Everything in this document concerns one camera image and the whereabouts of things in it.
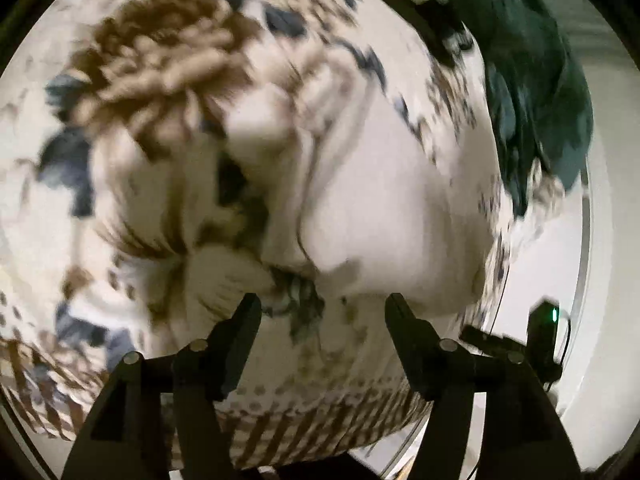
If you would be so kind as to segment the beige long sleeve shirt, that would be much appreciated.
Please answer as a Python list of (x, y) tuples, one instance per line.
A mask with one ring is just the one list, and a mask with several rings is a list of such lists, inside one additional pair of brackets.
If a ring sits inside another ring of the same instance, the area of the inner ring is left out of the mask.
[(490, 286), (498, 156), (474, 63), (454, 108), (411, 129), (344, 46), (228, 32), (139, 36), (103, 67), (85, 114), (108, 276), (160, 304), (180, 261), (215, 304), (400, 292), (435, 314)]

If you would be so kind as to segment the crumpled white cloth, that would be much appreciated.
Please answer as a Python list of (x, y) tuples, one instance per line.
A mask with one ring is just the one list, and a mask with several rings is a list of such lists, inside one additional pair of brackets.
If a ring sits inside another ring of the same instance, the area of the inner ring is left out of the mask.
[(528, 176), (528, 204), (535, 212), (556, 214), (565, 198), (565, 188), (554, 174), (548, 174), (536, 158)]

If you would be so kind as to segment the dark green plush blanket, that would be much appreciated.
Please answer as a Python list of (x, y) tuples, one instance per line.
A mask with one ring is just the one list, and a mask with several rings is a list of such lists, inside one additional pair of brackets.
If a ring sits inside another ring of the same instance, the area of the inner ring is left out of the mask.
[(544, 0), (450, 0), (477, 42), (502, 182), (528, 207), (534, 165), (571, 188), (585, 165), (593, 111), (582, 66)]

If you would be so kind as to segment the floral bed quilt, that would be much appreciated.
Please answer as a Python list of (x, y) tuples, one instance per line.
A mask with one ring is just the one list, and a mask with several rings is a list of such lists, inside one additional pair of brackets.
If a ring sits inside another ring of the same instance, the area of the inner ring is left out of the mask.
[(481, 321), (503, 202), (480, 50), (382, 0), (55, 0), (1, 77), (2, 388), (70, 443), (126, 353), (252, 292), (233, 463), (373, 443), (430, 411), (386, 297)]

